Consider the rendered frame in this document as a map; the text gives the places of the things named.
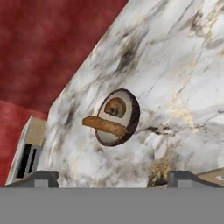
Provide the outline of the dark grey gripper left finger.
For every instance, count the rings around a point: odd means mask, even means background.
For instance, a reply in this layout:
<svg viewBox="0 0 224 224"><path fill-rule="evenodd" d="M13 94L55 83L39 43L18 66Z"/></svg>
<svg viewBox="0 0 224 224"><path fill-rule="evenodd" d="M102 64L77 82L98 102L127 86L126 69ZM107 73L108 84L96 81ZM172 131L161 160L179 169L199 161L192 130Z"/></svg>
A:
<svg viewBox="0 0 224 224"><path fill-rule="evenodd" d="M58 188L58 178L57 171L36 171L28 178L8 184L7 187Z"/></svg>

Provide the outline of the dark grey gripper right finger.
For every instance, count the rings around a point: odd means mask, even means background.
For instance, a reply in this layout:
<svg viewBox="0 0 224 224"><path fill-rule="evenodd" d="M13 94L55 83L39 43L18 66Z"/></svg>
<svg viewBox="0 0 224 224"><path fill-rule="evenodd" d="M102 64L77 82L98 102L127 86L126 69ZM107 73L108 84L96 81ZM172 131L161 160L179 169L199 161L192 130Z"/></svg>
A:
<svg viewBox="0 0 224 224"><path fill-rule="evenodd" d="M203 180L190 171L170 171L168 188L222 188L222 185Z"/></svg>

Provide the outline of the dark brown bowl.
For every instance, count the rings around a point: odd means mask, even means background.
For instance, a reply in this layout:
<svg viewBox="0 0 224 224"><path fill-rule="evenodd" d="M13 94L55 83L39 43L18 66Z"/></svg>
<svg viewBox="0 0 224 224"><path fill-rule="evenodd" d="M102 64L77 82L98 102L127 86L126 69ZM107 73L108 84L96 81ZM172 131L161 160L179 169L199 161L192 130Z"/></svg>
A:
<svg viewBox="0 0 224 224"><path fill-rule="evenodd" d="M110 99L115 97L121 98L126 104L126 112L122 118L109 115L104 112L106 103ZM104 99L103 103L101 104L98 110L97 115L100 118L109 120L111 122L120 123L127 128L127 132L122 136L115 136L113 134L109 134L99 130L95 132L95 136L100 144L109 147L117 146L119 144L124 144L126 141L128 141L136 131L140 118L140 106L137 101L137 98L128 89L119 88L111 92Z"/></svg>

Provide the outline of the brown bread loaf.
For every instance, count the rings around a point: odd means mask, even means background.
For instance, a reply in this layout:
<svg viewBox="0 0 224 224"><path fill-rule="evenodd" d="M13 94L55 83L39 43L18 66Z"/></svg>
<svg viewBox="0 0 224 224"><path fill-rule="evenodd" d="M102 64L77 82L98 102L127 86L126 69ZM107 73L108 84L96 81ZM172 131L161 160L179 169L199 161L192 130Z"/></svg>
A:
<svg viewBox="0 0 224 224"><path fill-rule="evenodd" d="M82 119L84 126L91 127L95 130L113 134L117 137L124 135L127 128L118 122L111 122L109 120L100 118L98 116L89 115Z"/></svg>

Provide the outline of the round brown bread roll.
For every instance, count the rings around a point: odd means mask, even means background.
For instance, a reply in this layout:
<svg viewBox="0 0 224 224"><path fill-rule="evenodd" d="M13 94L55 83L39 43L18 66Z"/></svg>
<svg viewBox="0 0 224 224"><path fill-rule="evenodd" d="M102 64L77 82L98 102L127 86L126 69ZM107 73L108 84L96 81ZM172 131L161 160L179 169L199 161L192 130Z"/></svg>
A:
<svg viewBox="0 0 224 224"><path fill-rule="evenodd" d="M106 103L104 112L122 118L126 112L126 104L119 97L112 98Z"/></svg>

